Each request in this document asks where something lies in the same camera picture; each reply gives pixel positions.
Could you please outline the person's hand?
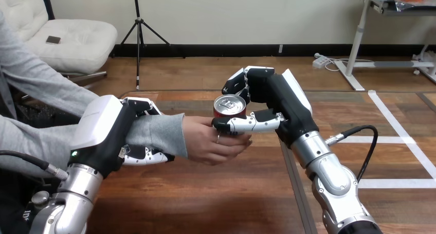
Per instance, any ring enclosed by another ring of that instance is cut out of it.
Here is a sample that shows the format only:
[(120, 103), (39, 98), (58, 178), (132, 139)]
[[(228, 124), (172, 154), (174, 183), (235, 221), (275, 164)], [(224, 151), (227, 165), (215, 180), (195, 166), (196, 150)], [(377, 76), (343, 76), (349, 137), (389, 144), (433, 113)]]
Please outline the person's hand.
[(182, 121), (187, 158), (207, 165), (225, 163), (246, 150), (251, 135), (226, 135), (212, 127), (211, 117), (185, 116)]

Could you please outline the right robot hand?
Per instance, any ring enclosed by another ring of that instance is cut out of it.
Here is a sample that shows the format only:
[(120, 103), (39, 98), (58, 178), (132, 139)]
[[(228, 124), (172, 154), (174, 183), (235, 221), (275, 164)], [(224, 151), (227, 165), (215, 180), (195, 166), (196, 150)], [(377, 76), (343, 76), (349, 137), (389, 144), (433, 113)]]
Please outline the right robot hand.
[(215, 117), (212, 126), (226, 134), (275, 131), (288, 147), (309, 132), (319, 131), (312, 107), (301, 86), (287, 69), (277, 74), (272, 67), (247, 66), (225, 83), (223, 94), (235, 94), (246, 103), (264, 103), (267, 109), (249, 115)]

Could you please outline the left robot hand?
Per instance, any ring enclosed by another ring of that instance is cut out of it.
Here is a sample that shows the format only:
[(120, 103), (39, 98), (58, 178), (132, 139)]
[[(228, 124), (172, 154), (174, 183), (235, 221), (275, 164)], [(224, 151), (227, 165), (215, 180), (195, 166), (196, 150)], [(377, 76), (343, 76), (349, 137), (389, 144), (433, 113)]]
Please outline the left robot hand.
[(144, 166), (175, 159), (158, 149), (128, 144), (125, 139), (133, 121), (161, 112), (148, 98), (113, 95), (93, 100), (81, 117), (70, 144), (68, 166), (88, 166), (103, 178), (121, 166)]

